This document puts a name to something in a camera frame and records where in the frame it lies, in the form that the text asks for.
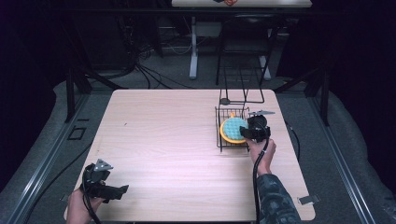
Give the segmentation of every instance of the sleeve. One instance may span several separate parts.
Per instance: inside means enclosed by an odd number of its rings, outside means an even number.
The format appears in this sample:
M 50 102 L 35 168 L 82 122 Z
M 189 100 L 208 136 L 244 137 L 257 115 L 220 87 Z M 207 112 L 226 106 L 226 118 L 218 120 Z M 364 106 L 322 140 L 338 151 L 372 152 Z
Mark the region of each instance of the sleeve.
M 301 223 L 293 200 L 276 175 L 260 175 L 257 178 L 260 195 L 260 224 Z

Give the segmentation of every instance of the metal stand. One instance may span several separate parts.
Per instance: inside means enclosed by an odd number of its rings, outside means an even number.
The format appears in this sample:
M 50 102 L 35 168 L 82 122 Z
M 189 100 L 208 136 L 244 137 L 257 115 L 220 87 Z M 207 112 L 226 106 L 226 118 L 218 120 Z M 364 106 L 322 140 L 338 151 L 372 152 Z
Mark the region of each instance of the metal stand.
M 235 118 L 246 119 L 246 113 L 249 114 L 249 108 L 246 107 L 246 103 L 251 104 L 263 104 L 265 102 L 264 95 L 262 94 L 261 87 L 261 78 L 262 71 L 260 68 L 249 67 L 242 68 L 237 67 L 237 73 L 234 75 L 227 74 L 228 69 L 230 67 L 223 67 L 223 81 L 224 81 L 224 90 L 220 89 L 219 93 L 219 104 L 215 107 L 216 111 L 216 131 L 218 135 L 217 145 L 220 148 L 220 152 L 224 148 L 245 148 L 248 149 L 247 144 L 232 144 L 225 141 L 220 134 L 220 126 L 221 124 L 231 117 L 231 114 L 234 115 Z M 239 99 L 231 99 L 228 90 L 230 88 L 231 82 L 236 83 L 236 88 L 241 91 L 241 98 Z M 249 91 L 258 91 L 260 93 L 261 98 L 258 100 L 251 100 L 248 98 Z
M 282 92 L 286 91 L 299 82 L 312 77 L 308 85 L 305 87 L 304 93 L 307 97 L 314 97 L 318 93 L 321 87 L 321 95 L 320 95 L 320 117 L 326 126 L 329 126 L 329 121 L 327 118 L 328 115 L 328 105 L 329 105 L 329 85 L 330 85 L 330 76 L 329 72 L 334 67 L 335 63 L 338 60 L 340 52 L 342 52 L 343 48 L 346 45 L 345 36 L 347 36 L 350 27 L 353 26 L 354 21 L 351 18 L 356 17 L 345 17 L 345 23 L 340 26 L 340 28 L 333 34 L 332 41 L 330 42 L 329 47 L 327 47 L 324 52 L 324 58 L 321 64 L 309 71 L 306 74 L 301 75 L 300 77 L 295 78 L 291 82 L 277 88 L 274 92 Z
M 70 48 L 70 52 L 66 54 L 70 67 L 66 74 L 67 117 L 65 122 L 68 122 L 74 116 L 76 110 L 74 85 L 76 84 L 78 90 L 82 94 L 89 94 L 92 91 L 92 86 L 86 78 L 86 75 L 103 83 L 112 90 L 125 88 L 101 77 L 93 71 L 88 59 L 88 54 L 84 49 L 78 30 L 71 17 L 68 15 L 61 16 L 59 22 L 67 37 L 68 47 Z
M 197 50 L 197 34 L 195 17 L 191 18 L 191 64 L 190 64 L 190 79 L 197 78 L 198 69 L 198 50 Z

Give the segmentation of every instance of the black cable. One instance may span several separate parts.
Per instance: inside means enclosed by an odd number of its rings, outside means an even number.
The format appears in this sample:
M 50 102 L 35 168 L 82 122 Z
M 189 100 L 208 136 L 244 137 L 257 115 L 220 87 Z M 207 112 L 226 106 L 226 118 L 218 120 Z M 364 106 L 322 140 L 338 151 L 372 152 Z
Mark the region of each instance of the black cable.
M 254 203 L 256 205 L 256 223 L 260 223 L 260 202 L 259 202 L 259 192 L 257 190 L 257 170 L 259 168 L 260 161 L 262 161 L 262 157 L 265 154 L 265 150 L 267 150 L 268 148 L 269 139 L 270 137 L 267 134 L 265 146 L 260 152 L 256 162 L 254 162 L 254 167 L 253 167 L 253 192 L 254 192 Z
M 33 205 L 29 208 L 29 211 L 26 215 L 26 218 L 24 219 L 23 223 L 27 223 L 29 221 L 30 215 L 32 215 L 33 210 L 35 209 L 35 206 L 38 204 L 38 202 L 40 201 L 40 199 L 43 197 L 44 193 L 50 188 L 50 186 L 53 184 L 53 182 L 55 182 L 59 176 L 61 176 L 61 174 L 64 173 L 65 170 L 67 170 L 67 168 L 69 168 L 76 160 L 78 160 L 79 157 L 81 157 L 82 154 L 84 154 L 84 152 L 86 152 L 88 150 L 88 148 L 90 148 L 90 146 L 92 145 L 92 142 L 90 142 L 85 148 L 84 150 L 82 150 L 81 153 L 79 153 L 72 161 L 69 162 L 69 164 L 67 164 L 62 171 L 57 174 L 50 182 L 49 184 L 43 189 L 43 191 L 40 193 L 40 195 L 38 195 L 38 197 L 35 199 L 35 202 L 33 203 Z
M 146 44 L 146 46 L 141 47 L 140 49 L 138 49 L 138 59 L 137 59 L 137 63 L 139 59 L 143 59 L 146 60 L 151 56 L 151 51 L 153 50 L 152 46 L 149 44 Z
M 142 75 L 145 77 L 146 81 L 148 82 L 148 90 L 149 90 L 151 88 L 151 84 L 150 84 L 148 76 L 146 75 L 146 73 L 144 71 L 140 70 L 138 65 L 136 65 L 136 67 L 137 67 L 137 69 L 139 69 L 140 73 L 142 73 Z
M 90 196 L 88 196 L 87 190 L 85 188 L 85 182 L 87 181 L 85 179 L 85 170 L 84 170 L 84 174 L 82 175 L 82 201 L 84 202 L 85 207 L 88 210 L 88 213 L 90 214 L 91 218 L 93 219 L 93 221 L 96 224 L 101 224 L 102 222 L 100 221 L 99 217 L 95 214 L 95 212 L 93 211 L 93 208 L 91 206 L 91 200 L 90 200 Z
M 172 88 L 171 87 L 169 87 L 169 86 L 167 86 L 166 84 L 164 84 L 163 82 L 161 82 L 160 80 L 158 80 L 154 75 L 152 75 L 150 72 L 148 72 L 147 70 L 146 70 L 146 67 L 145 66 L 143 66 L 141 63 L 138 63 L 137 65 L 136 65 L 136 67 L 142 72 L 142 71 L 144 71 L 144 72 L 146 72 L 149 76 L 151 76 L 152 78 L 154 78 L 157 82 L 159 82 L 161 85 L 163 85 L 165 88 L 167 88 L 167 89 L 169 89 L 169 90 L 172 90 Z
M 286 125 L 289 127 L 289 129 L 291 130 L 291 132 L 293 133 L 296 141 L 297 141 L 297 161 L 300 161 L 300 139 L 297 136 L 297 133 L 294 131 L 293 127 L 291 127 L 291 125 L 288 124 L 287 121 L 285 121 Z
M 157 86 L 155 86 L 153 89 L 156 90 L 158 89 L 158 87 L 161 86 L 161 84 L 163 83 L 163 78 L 161 76 L 158 76 L 160 78 L 160 82 L 157 83 Z
M 183 85 L 183 84 L 181 84 L 181 83 L 179 83 L 179 82 L 173 80 L 173 79 L 170 78 L 170 77 L 166 77 L 166 76 L 160 74 L 160 73 L 157 72 L 157 71 L 154 71 L 154 70 L 152 70 L 152 69 L 150 69 L 150 68 L 147 68 L 145 65 L 142 65 L 142 64 L 139 64 L 139 65 L 142 66 L 143 68 L 145 68 L 146 70 L 148 70 L 148 71 L 150 71 L 150 72 L 152 72 L 152 73 L 157 74 L 157 75 L 160 76 L 160 77 L 164 77 L 164 78 L 168 79 L 169 81 L 172 81 L 172 82 L 176 83 L 176 84 L 179 85 L 179 86 L 185 87 L 185 88 L 187 88 L 187 89 L 195 90 L 194 87 L 190 87 L 190 86 Z
M 112 74 L 112 75 L 101 75 L 101 77 L 105 77 L 107 79 L 113 79 L 113 78 L 117 78 L 117 77 L 125 77 L 125 76 L 129 75 L 130 73 L 132 73 L 133 71 L 134 71 L 134 65 L 123 69 L 120 73 Z

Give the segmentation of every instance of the human hand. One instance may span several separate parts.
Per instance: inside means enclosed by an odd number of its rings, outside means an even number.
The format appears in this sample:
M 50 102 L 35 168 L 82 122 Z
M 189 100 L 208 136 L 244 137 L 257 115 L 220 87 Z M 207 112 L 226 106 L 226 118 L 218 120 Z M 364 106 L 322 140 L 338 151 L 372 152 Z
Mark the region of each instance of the human hand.
M 250 148 L 250 157 L 251 160 L 256 162 L 256 160 L 259 158 L 260 153 L 262 152 L 262 149 L 265 146 L 266 140 L 263 140 L 260 143 L 257 143 L 251 139 L 245 139 L 247 141 L 247 145 Z M 265 151 L 264 156 L 262 157 L 262 160 L 259 163 L 259 167 L 257 169 L 257 174 L 258 175 L 265 175 L 265 174 L 271 174 L 271 161 L 274 157 L 276 151 L 276 144 L 273 139 L 269 139 L 268 141 L 268 147 Z
M 69 201 L 67 203 L 67 224 L 82 224 L 89 223 L 91 221 L 90 213 L 84 205 L 84 194 L 80 189 L 75 189 L 69 196 Z M 105 199 L 102 198 L 90 198 L 91 206 L 94 212 L 99 208 L 99 205 Z
M 238 0 L 224 0 L 224 3 L 227 4 L 227 6 L 232 6 L 235 4 Z

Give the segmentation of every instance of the table leg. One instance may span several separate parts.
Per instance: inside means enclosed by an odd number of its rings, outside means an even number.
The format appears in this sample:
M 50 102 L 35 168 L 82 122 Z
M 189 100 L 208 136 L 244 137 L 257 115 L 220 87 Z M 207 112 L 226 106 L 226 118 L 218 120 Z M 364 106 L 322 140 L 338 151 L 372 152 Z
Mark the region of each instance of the table leg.
M 266 61 L 267 61 L 267 60 L 265 59 L 265 57 L 264 57 L 264 56 L 260 56 L 260 57 L 259 57 L 259 60 L 260 60 L 260 66 L 261 66 L 261 67 L 264 67 L 264 66 L 265 66 L 265 63 L 266 63 Z M 265 69 L 264 80 L 266 80 L 266 81 L 271 80 L 271 74 L 270 74 L 270 70 L 268 69 L 268 66 L 267 66 L 267 68 Z
M 197 34 L 196 34 L 196 22 L 195 17 L 191 18 L 191 64 L 190 64 L 190 79 L 197 78 L 197 66 L 198 66 L 198 51 L 197 51 Z

